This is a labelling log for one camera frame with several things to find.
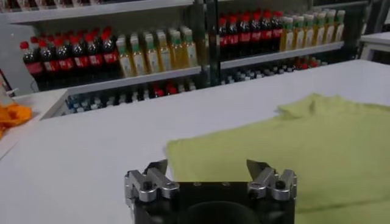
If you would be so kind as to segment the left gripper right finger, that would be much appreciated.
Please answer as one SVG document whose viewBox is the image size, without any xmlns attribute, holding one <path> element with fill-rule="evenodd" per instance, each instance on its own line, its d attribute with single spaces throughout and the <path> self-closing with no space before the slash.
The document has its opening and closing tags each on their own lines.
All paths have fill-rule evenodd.
<svg viewBox="0 0 390 224">
<path fill-rule="evenodd" d="M 297 175 L 293 170 L 285 169 L 279 174 L 268 163 L 248 159 L 247 168 L 252 181 L 247 191 L 256 199 L 272 198 L 276 201 L 295 200 L 297 197 Z"/>
</svg>

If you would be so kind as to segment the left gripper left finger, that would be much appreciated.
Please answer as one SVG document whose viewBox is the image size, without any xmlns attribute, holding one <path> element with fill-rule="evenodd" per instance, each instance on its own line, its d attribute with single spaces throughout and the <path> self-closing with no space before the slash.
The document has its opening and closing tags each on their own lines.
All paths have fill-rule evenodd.
<svg viewBox="0 0 390 224">
<path fill-rule="evenodd" d="M 160 195 L 163 198 L 173 199 L 180 190 L 180 184 L 166 177 L 168 160 L 151 162 L 141 173 L 139 170 L 130 170 L 124 176 L 124 193 L 127 203 L 139 199 L 149 203 Z"/>
</svg>

